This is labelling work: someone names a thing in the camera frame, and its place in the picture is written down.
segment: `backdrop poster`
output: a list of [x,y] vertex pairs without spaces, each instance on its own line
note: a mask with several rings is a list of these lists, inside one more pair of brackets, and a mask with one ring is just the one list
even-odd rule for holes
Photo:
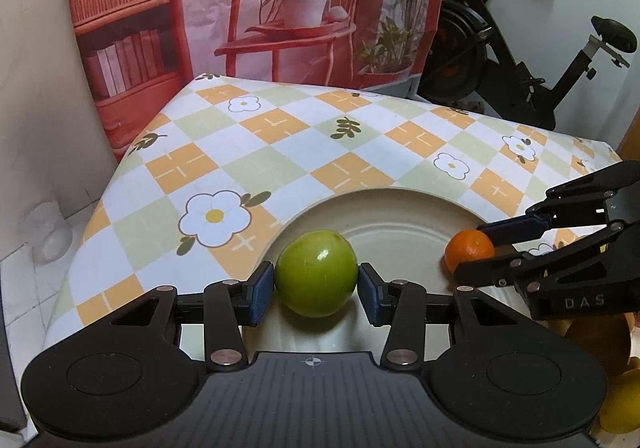
[[370,88],[420,74],[441,0],[70,0],[117,157],[191,79]]

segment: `white plate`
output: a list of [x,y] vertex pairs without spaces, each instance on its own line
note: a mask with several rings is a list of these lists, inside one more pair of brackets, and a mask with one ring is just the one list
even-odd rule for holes
[[[284,247],[307,231],[331,229],[353,246],[358,262],[369,262],[390,281],[404,278],[428,292],[450,294],[450,275],[442,267],[444,248],[463,229],[482,220],[452,202],[400,188],[367,189],[326,199],[300,213],[267,247],[262,259],[276,262]],[[529,315],[513,290],[486,291]],[[255,351],[345,352],[371,351],[380,360],[389,327],[372,327],[357,293],[335,315],[305,319],[285,307],[274,294],[261,325],[242,331],[249,357]],[[447,325],[427,325],[425,359],[449,348]]]

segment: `bike seat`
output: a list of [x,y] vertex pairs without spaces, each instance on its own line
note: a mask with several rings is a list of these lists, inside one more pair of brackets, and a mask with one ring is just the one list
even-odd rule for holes
[[628,53],[636,52],[636,49],[638,49],[636,35],[622,23],[594,16],[591,18],[591,25],[593,25],[598,36],[602,36],[602,41],[611,45],[614,49]]

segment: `exercise bike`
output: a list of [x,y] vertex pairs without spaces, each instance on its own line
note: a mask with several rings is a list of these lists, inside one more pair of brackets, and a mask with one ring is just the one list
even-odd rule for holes
[[[633,53],[635,34],[621,23],[594,16],[591,23],[600,38],[590,35],[553,88],[534,77],[524,62],[517,63],[486,7],[488,0],[446,0],[442,3],[438,31],[433,39],[418,94],[436,104],[457,106],[477,92],[502,118],[548,130],[556,127],[554,110],[580,76],[596,74],[590,68],[598,49],[616,66],[629,63],[614,49]],[[487,46],[496,60],[487,57]]]

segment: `checkered tablecloth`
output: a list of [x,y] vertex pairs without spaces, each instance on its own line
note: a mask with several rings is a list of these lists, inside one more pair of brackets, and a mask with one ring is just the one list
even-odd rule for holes
[[[401,186],[486,221],[619,161],[609,145],[434,104],[204,74],[142,132],[84,232],[46,346],[158,285],[249,276],[293,216],[334,193]],[[544,253],[592,229],[520,249]]]

